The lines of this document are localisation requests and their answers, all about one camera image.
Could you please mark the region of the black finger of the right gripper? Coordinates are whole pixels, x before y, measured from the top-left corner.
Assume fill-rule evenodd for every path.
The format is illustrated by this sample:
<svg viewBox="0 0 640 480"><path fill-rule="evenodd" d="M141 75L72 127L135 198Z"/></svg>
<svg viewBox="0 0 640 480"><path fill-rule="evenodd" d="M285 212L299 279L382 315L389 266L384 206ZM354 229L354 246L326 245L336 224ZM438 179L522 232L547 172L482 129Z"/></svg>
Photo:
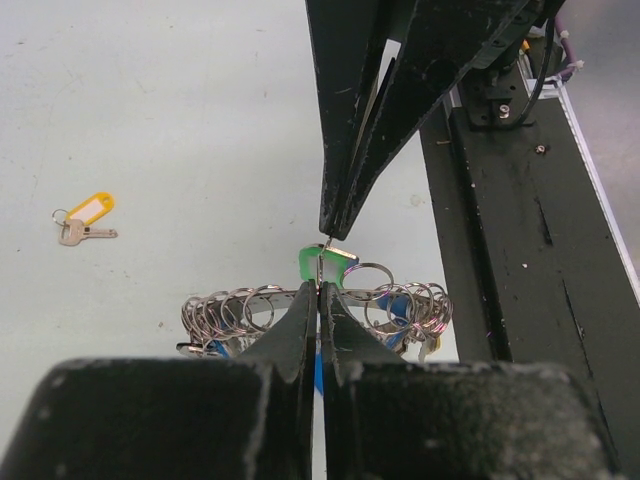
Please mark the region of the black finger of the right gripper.
<svg viewBox="0 0 640 480"><path fill-rule="evenodd" d="M389 39L406 37L414 1L307 1L324 167L319 230L347 235L380 166L367 158L393 68L380 71Z"/></svg>
<svg viewBox="0 0 640 480"><path fill-rule="evenodd" d="M405 39L387 41L380 67L393 71L366 154L385 168L470 70L490 66L545 17L542 1L414 2Z"/></svg>

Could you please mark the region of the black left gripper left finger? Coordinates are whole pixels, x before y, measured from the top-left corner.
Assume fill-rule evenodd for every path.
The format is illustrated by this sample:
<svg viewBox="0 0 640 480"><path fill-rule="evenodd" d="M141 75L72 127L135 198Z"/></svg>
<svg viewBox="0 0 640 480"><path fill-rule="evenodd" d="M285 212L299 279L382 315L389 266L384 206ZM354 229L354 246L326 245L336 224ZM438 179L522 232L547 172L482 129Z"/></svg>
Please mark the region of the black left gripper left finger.
<svg viewBox="0 0 640 480"><path fill-rule="evenodd" d="M232 359L78 358L41 380L5 479L308 479L317 296Z"/></svg>

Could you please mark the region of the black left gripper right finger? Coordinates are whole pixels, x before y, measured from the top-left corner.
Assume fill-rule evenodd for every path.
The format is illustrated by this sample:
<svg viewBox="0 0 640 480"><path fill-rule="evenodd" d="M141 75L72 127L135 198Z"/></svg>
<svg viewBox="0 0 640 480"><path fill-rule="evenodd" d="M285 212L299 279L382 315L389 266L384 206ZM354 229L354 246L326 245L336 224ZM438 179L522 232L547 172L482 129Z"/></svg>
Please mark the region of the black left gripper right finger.
<svg viewBox="0 0 640 480"><path fill-rule="evenodd" d="M319 295L331 479L620 479L589 396L565 369L409 363Z"/></svg>

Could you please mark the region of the green tagged key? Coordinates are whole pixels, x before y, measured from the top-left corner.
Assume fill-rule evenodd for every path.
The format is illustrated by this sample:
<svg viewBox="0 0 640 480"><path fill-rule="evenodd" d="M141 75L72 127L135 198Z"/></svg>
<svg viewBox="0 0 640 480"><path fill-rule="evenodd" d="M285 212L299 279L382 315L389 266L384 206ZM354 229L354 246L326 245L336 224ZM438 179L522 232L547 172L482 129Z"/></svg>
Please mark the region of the green tagged key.
<svg viewBox="0 0 640 480"><path fill-rule="evenodd" d="M314 280L317 286L329 282L342 288L345 272L359 262L357 255L335 247L331 238L305 246L298 254L301 279Z"/></svg>

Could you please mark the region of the metal keyring disc with keys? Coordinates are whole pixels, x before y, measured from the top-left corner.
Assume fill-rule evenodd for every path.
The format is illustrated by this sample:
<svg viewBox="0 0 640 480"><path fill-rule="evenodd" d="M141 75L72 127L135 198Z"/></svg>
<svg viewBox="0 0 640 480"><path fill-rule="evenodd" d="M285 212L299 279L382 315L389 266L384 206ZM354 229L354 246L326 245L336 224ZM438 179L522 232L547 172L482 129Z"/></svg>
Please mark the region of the metal keyring disc with keys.
<svg viewBox="0 0 640 480"><path fill-rule="evenodd" d="M373 289L345 287L360 267L387 279ZM453 302L438 284L398 283L377 263L354 264L337 278L318 266L296 290L267 284L188 298L181 322L189 339L176 349L193 359L271 362L287 382L308 368L325 391L344 386L365 365L403 363L412 344L425 359L452 316Z"/></svg>

